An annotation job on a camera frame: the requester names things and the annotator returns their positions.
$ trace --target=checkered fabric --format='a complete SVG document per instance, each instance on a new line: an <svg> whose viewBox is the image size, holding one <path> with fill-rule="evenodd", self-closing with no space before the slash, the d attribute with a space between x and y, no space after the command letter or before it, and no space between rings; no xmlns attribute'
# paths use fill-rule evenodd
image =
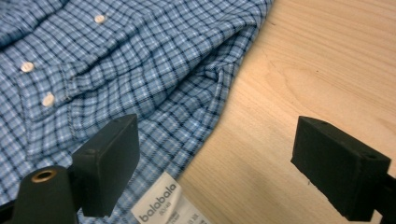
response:
<svg viewBox="0 0 396 224"><path fill-rule="evenodd" d="M110 120L135 113L141 159L131 181L111 217L80 220L136 223L134 203L163 171L177 178L215 127L271 4L0 1L0 204L25 175L69 166ZM55 101L44 106L49 92Z"/></svg>

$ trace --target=button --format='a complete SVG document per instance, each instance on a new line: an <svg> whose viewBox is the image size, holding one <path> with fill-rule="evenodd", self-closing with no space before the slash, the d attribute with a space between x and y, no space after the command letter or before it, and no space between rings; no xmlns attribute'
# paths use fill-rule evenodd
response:
<svg viewBox="0 0 396 224"><path fill-rule="evenodd" d="M50 107L53 106L53 104L55 103L55 96L52 95L52 93L47 93L46 97L44 97L43 99L43 106L45 107Z"/></svg>
<svg viewBox="0 0 396 224"><path fill-rule="evenodd" d="M102 24L103 22L105 22L105 20L106 20L106 16L104 15L95 16L95 22L98 24Z"/></svg>
<svg viewBox="0 0 396 224"><path fill-rule="evenodd" d="M35 65L31 62L26 62L21 65L21 70L24 73L32 72L35 69Z"/></svg>

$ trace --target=wood grain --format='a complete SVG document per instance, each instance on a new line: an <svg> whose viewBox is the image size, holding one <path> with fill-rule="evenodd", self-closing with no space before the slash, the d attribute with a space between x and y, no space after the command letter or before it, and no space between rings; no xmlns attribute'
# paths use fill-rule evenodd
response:
<svg viewBox="0 0 396 224"><path fill-rule="evenodd" d="M396 1L276 0L179 182L213 223L348 223L290 163L297 118L381 151L396 176L395 87Z"/></svg>

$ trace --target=metal screw hole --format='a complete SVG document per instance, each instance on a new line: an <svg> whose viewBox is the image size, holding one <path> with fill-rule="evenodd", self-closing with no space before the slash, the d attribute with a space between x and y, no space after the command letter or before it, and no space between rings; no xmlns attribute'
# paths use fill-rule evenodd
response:
<svg viewBox="0 0 396 224"><path fill-rule="evenodd" d="M41 183L41 182L45 182L45 181L47 181L49 179L52 179L54 176L56 176L56 171L54 171L54 170L44 170L44 171L41 171L41 172L35 174L32 177L32 181L34 183Z"/></svg>

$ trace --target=blue plaid shirt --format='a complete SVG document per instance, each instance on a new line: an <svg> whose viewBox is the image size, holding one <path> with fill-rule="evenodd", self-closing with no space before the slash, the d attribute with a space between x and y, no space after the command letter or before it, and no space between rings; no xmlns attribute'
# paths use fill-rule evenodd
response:
<svg viewBox="0 0 396 224"><path fill-rule="evenodd" d="M110 120L139 117L141 160L111 217L163 171L177 178L213 130L272 0L0 2L0 204Z"/></svg>

